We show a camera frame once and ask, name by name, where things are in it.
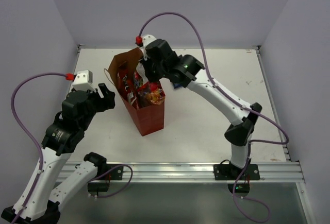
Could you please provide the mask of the blue Kettle potato chips bag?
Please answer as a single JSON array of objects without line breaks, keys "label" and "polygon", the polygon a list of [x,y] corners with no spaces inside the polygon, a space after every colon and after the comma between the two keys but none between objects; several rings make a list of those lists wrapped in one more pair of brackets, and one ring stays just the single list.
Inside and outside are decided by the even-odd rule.
[{"label": "blue Kettle potato chips bag", "polygon": [[182,87],[180,83],[172,83],[173,89],[177,90]]}]

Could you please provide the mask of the red patterned snack bag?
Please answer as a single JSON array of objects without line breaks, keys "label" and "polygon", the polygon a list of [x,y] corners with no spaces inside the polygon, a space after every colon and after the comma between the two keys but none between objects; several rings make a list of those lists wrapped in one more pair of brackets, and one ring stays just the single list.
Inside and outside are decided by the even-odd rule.
[{"label": "red patterned snack bag", "polygon": [[138,63],[133,74],[134,86],[142,107],[161,105],[166,95],[159,81],[149,82],[142,63]]}]

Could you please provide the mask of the red brown paper bag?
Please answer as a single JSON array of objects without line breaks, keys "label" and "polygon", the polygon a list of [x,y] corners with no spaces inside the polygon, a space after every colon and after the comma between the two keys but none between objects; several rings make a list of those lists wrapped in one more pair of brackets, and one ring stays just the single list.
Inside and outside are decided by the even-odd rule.
[{"label": "red brown paper bag", "polygon": [[[118,68],[124,62],[127,62],[129,79],[133,82],[133,74],[137,64],[142,60],[143,54],[140,49],[135,48],[127,52],[117,54],[113,57],[107,72],[109,80],[113,83],[118,91],[117,74]],[[142,107],[140,105],[139,97],[136,92],[138,100],[138,108],[132,107],[119,93],[123,104],[129,112],[134,124],[142,136],[151,134],[164,128],[164,103],[161,105]]]}]

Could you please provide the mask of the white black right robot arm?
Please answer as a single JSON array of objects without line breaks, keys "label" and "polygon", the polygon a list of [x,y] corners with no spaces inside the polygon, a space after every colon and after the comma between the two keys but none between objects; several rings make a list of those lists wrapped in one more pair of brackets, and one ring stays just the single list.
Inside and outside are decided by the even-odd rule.
[{"label": "white black right robot arm", "polygon": [[166,78],[171,83],[179,84],[199,94],[228,119],[230,126],[224,136],[230,142],[232,150],[229,172],[236,179],[243,178],[248,173],[248,142],[258,119],[256,114],[245,108],[260,112],[261,105],[251,105],[227,88],[218,90],[222,85],[215,79],[208,78],[202,62],[192,55],[177,55],[166,40],[145,35],[138,37],[136,43],[143,52],[141,63],[150,82]]}]

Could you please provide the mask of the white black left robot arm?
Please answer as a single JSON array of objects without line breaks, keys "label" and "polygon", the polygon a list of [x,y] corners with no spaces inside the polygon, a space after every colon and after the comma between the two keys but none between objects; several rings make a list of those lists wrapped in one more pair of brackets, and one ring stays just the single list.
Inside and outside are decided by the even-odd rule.
[{"label": "white black left robot arm", "polygon": [[96,91],[73,88],[62,102],[62,110],[47,128],[41,143],[42,159],[37,164],[25,191],[1,217],[9,223],[57,223],[69,199],[93,178],[107,173],[106,158],[91,152],[60,185],[56,180],[84,138],[95,114],[115,107],[115,93],[104,83]]}]

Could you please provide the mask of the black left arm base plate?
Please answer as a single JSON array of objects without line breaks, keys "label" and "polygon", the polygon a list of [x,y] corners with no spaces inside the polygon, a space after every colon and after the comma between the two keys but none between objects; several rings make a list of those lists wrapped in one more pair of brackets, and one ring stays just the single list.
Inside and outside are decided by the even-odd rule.
[{"label": "black left arm base plate", "polygon": [[96,176],[90,180],[122,180],[123,164],[104,164],[97,170]]}]

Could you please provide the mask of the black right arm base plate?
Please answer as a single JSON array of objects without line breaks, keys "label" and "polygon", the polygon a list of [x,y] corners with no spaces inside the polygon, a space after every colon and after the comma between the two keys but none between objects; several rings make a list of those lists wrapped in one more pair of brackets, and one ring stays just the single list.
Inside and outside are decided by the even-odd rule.
[{"label": "black right arm base plate", "polygon": [[[229,160],[224,160],[219,164],[213,165],[213,174],[215,180],[236,180],[243,171],[234,166]],[[249,161],[247,169],[244,171],[240,180],[260,180],[259,168],[257,164],[251,164]]]}]

